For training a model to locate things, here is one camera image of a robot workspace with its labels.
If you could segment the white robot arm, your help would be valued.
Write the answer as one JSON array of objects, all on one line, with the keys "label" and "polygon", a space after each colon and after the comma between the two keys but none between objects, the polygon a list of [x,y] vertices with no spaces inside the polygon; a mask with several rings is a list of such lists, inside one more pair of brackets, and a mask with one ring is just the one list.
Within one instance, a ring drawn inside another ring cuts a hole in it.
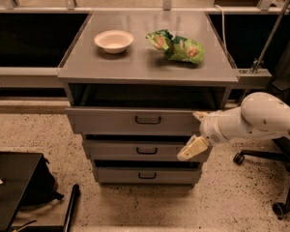
[{"label": "white robot arm", "polygon": [[234,138],[290,140],[290,106],[264,92],[249,94],[241,105],[215,112],[195,111],[200,122],[200,135],[195,134],[180,150],[177,159],[186,161],[206,151],[210,146]]}]

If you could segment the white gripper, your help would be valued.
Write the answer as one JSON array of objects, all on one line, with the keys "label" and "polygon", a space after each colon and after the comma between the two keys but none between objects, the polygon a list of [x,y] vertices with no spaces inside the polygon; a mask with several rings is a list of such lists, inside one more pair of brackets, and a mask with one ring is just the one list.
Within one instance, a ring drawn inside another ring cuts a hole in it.
[{"label": "white gripper", "polygon": [[237,133],[237,111],[225,110],[215,112],[194,111],[192,115],[200,121],[200,136],[193,135],[177,154],[180,161],[190,160],[205,152],[212,145],[225,143]]}]

